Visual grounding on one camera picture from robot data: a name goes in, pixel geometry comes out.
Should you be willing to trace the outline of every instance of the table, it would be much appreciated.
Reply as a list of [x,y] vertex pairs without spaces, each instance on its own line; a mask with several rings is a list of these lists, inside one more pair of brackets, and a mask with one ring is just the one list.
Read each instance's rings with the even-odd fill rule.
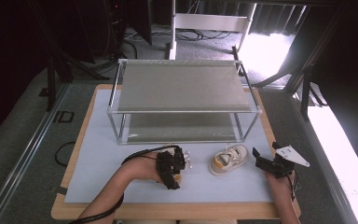
[[[99,85],[91,99],[89,109],[80,129],[76,145],[62,179],[61,187],[67,189],[75,170],[79,151],[89,125],[96,92],[111,90],[112,85]],[[255,96],[264,111],[262,101],[257,91]],[[260,115],[263,129],[271,146],[274,135],[269,126],[266,113]],[[64,195],[57,194],[52,206],[51,215],[56,219],[76,219],[87,207],[87,203],[65,203]],[[300,208],[295,202],[296,213],[300,215]],[[274,203],[123,203],[116,212],[117,219],[275,219],[279,218]]]

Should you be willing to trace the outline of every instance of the shoe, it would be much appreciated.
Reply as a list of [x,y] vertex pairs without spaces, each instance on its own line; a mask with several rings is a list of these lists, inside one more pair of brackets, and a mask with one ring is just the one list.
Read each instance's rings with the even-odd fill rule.
[[230,170],[245,164],[248,159],[248,149],[243,145],[226,147],[226,150],[217,153],[209,164],[209,171],[213,175],[223,175]]

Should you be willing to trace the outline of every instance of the gray carpet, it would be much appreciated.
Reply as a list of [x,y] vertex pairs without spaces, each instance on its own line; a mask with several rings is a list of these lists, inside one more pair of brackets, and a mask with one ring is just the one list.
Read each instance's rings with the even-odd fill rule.
[[[238,35],[230,35],[223,40],[179,41],[177,59],[231,60],[233,59],[230,54],[231,46],[238,41],[238,37]],[[144,41],[133,42],[138,49],[139,59],[168,58],[169,37],[155,36],[153,41],[152,47]],[[133,58],[130,46],[125,46],[124,53],[127,57]],[[115,69],[112,69],[103,74],[111,77],[114,71]],[[75,113],[73,121],[50,124],[27,172],[1,216],[0,223],[66,223],[66,221],[54,220],[50,216],[51,206],[55,200],[55,194],[50,192],[50,188],[60,185],[65,171],[65,168],[54,160],[54,154],[62,144],[76,140],[91,95],[99,83],[102,82],[76,72],[76,80],[59,106],[60,111]],[[0,188],[18,157],[27,147],[40,120],[46,114],[47,99],[37,96],[43,87],[46,87],[46,74],[40,74],[35,78],[0,128]],[[310,168],[297,169],[302,186],[297,193],[302,210],[301,221],[343,223],[310,142],[302,130],[291,95],[282,91],[261,91],[261,97],[276,140],[282,145],[292,145],[311,164]],[[72,149],[73,145],[63,148],[60,159],[67,160]],[[242,220],[240,223],[263,224],[279,223],[279,221]]]

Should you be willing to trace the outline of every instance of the human arm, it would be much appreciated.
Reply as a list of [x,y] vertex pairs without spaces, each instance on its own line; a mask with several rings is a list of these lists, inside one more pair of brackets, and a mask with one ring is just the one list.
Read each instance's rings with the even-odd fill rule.
[[[121,165],[79,218],[95,216],[111,209],[134,179],[153,179],[162,183],[156,170],[156,161],[154,160],[157,157],[157,153],[151,152],[145,154],[145,156],[149,158],[137,157]],[[90,223],[111,224],[114,216],[115,214],[112,214]]]
[[278,209],[282,224],[300,223],[292,204],[292,188],[287,178],[275,178],[265,173],[269,189]]

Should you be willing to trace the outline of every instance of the person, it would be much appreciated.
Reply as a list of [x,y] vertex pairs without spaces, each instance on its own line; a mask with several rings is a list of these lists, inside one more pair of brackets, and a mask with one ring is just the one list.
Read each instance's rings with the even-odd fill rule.
[[[96,214],[101,214],[111,209],[121,198],[126,187],[132,180],[155,180],[162,183],[158,172],[156,170],[156,161],[152,160],[157,157],[157,152],[150,152],[144,157],[133,158],[130,161],[122,164],[117,171],[112,175],[101,192],[95,199],[87,206],[81,213],[79,218],[91,217]],[[278,208],[278,213],[282,224],[299,223],[295,209],[292,205],[292,191],[290,183],[286,178],[276,179],[273,175],[266,174],[270,191],[274,202]],[[108,217],[104,217],[90,223],[92,224],[111,224],[114,221],[115,213]],[[236,220],[222,220],[220,221],[194,221],[193,223],[236,223]]]

